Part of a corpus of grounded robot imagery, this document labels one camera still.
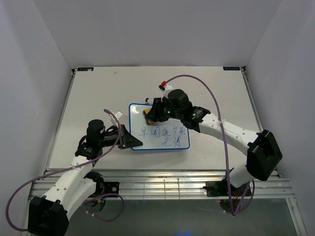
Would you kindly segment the yellow whiteboard eraser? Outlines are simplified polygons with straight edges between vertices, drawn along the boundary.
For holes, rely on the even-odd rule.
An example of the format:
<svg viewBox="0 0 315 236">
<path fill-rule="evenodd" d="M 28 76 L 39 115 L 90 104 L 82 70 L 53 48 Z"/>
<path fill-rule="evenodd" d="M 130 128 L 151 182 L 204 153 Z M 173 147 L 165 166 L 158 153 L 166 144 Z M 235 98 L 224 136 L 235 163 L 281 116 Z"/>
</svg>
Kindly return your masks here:
<svg viewBox="0 0 315 236">
<path fill-rule="evenodd" d="M 143 115 L 144 115 L 144 117 L 145 117 L 146 123 L 147 123 L 148 125 L 153 125 L 155 122 L 150 119 L 150 115 L 149 115 L 150 110 L 151 110 L 151 109 L 149 109 L 149 108 L 148 108 L 148 109 L 144 109 L 144 110 L 143 110 Z"/>
</svg>

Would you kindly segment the blue framed whiteboard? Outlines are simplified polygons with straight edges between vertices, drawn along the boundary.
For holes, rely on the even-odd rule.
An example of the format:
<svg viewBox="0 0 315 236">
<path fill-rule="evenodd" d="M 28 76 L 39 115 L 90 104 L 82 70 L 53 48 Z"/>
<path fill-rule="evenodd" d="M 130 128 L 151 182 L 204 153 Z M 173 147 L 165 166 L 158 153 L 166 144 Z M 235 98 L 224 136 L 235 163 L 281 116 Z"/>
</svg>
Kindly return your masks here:
<svg viewBox="0 0 315 236">
<path fill-rule="evenodd" d="M 143 145 L 133 147 L 141 150 L 184 150 L 190 148 L 189 130 L 175 119 L 148 125 L 143 111 L 151 105 L 131 103 L 129 111 L 129 132 L 140 140 Z"/>
</svg>

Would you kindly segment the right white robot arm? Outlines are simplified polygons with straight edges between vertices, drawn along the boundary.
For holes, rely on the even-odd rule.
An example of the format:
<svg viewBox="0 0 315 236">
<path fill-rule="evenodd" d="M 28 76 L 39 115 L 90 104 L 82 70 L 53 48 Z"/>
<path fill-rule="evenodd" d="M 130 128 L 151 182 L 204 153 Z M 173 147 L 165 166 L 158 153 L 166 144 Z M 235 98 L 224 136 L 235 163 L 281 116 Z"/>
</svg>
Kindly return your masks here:
<svg viewBox="0 0 315 236">
<path fill-rule="evenodd" d="M 152 107 L 143 114 L 147 124 L 176 119 L 187 129 L 215 137 L 243 153 L 246 162 L 231 170 L 222 183 L 227 195 L 234 195 L 240 186 L 254 179 L 266 181 L 283 157 L 271 131 L 255 132 L 220 121 L 209 110 L 192 105 L 181 89 L 171 89 L 163 97 L 154 98 Z"/>
</svg>

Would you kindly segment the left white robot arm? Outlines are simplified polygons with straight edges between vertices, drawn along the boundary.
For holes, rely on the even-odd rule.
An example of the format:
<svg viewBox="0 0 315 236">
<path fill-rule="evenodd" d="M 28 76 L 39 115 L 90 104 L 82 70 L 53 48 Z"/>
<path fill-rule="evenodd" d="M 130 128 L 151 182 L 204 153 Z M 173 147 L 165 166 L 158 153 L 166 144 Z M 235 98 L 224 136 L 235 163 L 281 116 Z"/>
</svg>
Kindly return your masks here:
<svg viewBox="0 0 315 236">
<path fill-rule="evenodd" d="M 89 197 L 106 194 L 102 175 L 92 171 L 98 157 L 103 154 L 103 148 L 117 146 L 126 149 L 142 145 L 123 124 L 106 129 L 103 121 L 91 120 L 70 169 L 43 196 L 31 200 L 27 231 L 38 236 L 65 235 L 69 220 L 77 208 Z"/>
</svg>

